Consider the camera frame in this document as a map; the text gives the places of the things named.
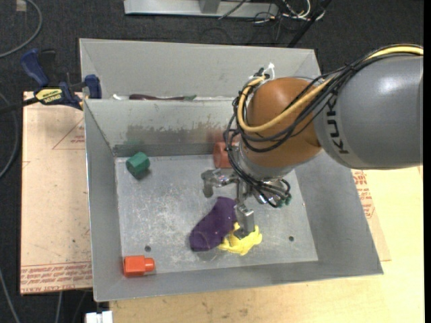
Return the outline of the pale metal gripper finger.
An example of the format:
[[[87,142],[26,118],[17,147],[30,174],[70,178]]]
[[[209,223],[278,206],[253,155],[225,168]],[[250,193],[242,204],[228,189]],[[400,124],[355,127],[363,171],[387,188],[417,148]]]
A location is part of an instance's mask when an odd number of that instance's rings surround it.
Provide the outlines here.
[[[205,198],[213,196],[214,188],[221,188],[236,182],[236,174],[230,168],[217,168],[201,173]]]
[[[245,204],[237,204],[235,213],[239,228],[234,232],[234,235],[241,240],[255,230],[254,211],[248,209]]]

